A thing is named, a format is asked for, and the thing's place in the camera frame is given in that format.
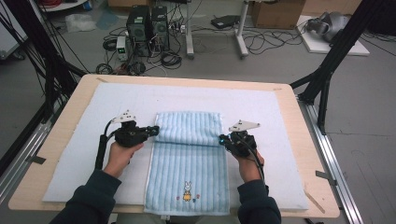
dark jacket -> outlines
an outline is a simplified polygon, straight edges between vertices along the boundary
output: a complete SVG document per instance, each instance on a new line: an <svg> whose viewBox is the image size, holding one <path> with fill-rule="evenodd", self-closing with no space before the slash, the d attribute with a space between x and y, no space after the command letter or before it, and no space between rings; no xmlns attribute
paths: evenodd
<svg viewBox="0 0 396 224"><path fill-rule="evenodd" d="M50 223L106 224L116 203L114 194L120 181L103 171L95 170L85 186L78 187L66 207ZM242 224L280 223L280 213L273 198L260 180L238 188Z"/></svg>

human hand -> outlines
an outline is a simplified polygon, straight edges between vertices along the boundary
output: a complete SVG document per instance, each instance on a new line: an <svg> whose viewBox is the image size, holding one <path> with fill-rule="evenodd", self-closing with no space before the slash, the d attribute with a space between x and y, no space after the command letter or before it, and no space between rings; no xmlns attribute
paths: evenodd
<svg viewBox="0 0 396 224"><path fill-rule="evenodd" d="M262 157L262 155L260 155L259 151L256 150L256 153L260 163L264 165L264 158ZM253 155L250 154L248 157L237 157L235 155L233 156L238 160L239 174L241 175L245 183L251 180L262 179L256 162L254 161Z"/></svg>
<svg viewBox="0 0 396 224"><path fill-rule="evenodd" d="M119 178L134 153L142 147L143 143L134 147L122 147L117 142L114 142L111 144L108 163L103 171L109 175Z"/></svg>

blue striped towel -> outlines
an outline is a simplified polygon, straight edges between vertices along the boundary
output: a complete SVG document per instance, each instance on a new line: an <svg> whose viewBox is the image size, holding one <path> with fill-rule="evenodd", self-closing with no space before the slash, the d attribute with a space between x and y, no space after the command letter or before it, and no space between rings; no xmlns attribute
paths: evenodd
<svg viewBox="0 0 396 224"><path fill-rule="evenodd" d="M165 112L151 155L145 212L169 216L230 213L219 113Z"/></svg>

table leg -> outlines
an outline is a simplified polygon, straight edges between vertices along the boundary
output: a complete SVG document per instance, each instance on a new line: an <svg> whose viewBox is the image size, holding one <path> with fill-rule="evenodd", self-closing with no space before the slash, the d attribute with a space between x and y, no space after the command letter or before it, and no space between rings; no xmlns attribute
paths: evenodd
<svg viewBox="0 0 396 224"><path fill-rule="evenodd" d="M245 44L245 40L242 37L242 32L244 30L245 18L248 13L248 0L244 0L241 12L241 18L239 20L239 27L235 30L236 40L238 42L239 48L241 49L241 59L244 59L248 56L248 49Z"/></svg>
<svg viewBox="0 0 396 224"><path fill-rule="evenodd" d="M191 0L187 0L187 22L186 22L186 48L187 57L194 59L194 46L192 44L192 33L191 33Z"/></svg>

towel embroidery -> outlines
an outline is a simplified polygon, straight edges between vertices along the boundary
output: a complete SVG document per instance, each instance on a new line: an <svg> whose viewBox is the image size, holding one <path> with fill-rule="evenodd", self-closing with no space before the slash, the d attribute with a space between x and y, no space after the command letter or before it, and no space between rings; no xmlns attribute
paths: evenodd
<svg viewBox="0 0 396 224"><path fill-rule="evenodd" d="M191 200L191 181L187 182L185 181L184 183L184 194L183 194L183 200L184 202L189 202Z"/></svg>
<svg viewBox="0 0 396 224"><path fill-rule="evenodd" d="M201 197L200 194L195 195L195 198L191 196L191 181L187 182L184 181L184 193L183 193L183 200L184 202L189 202L192 200L195 203Z"/></svg>

